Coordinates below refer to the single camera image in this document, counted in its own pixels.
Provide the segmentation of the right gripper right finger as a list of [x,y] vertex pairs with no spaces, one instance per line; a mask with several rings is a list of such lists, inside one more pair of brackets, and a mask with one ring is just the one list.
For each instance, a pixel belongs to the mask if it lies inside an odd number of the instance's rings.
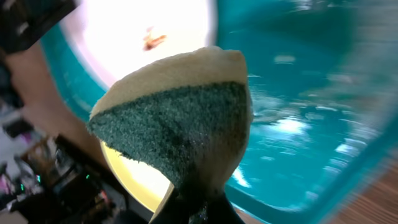
[[219,191],[206,199],[206,224],[244,224],[224,191]]

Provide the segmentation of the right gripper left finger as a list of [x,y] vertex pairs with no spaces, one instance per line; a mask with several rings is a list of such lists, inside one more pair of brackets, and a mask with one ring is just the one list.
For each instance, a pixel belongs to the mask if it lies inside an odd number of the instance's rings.
[[170,184],[149,224],[188,224],[198,211],[197,185],[188,184],[178,188]]

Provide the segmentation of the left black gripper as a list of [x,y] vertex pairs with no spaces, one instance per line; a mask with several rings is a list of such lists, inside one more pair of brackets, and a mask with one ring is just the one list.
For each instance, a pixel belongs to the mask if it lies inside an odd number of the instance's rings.
[[30,48],[76,7],[74,0],[1,0],[1,49]]

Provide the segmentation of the green and yellow sponge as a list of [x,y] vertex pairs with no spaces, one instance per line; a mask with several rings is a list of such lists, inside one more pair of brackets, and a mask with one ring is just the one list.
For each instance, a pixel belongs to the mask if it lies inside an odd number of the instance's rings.
[[251,118],[243,54],[204,47],[117,81],[87,127],[123,156],[159,170],[182,197],[209,200],[240,163]]

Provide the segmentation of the white plate with red stain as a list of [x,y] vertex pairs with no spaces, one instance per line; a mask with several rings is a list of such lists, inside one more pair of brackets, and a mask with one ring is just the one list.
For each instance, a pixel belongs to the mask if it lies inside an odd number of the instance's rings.
[[60,27],[91,78],[104,89],[156,60],[215,42],[210,0],[84,0]]

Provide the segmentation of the teal plastic serving tray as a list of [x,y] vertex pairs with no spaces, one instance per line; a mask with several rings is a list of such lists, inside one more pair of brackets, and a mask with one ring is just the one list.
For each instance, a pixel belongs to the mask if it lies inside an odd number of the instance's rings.
[[[214,1],[214,44],[243,52],[254,121],[226,184],[266,223],[320,223],[397,142],[396,1]],[[62,100],[87,121],[106,90],[41,39]]]

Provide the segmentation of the yellow plate with crumbs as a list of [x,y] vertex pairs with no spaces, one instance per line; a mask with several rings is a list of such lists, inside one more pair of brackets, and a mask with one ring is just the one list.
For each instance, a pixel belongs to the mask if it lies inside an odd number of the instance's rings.
[[165,197],[170,181],[146,163],[123,157],[103,141],[100,141],[100,146],[109,168],[121,185],[140,204],[155,212]]

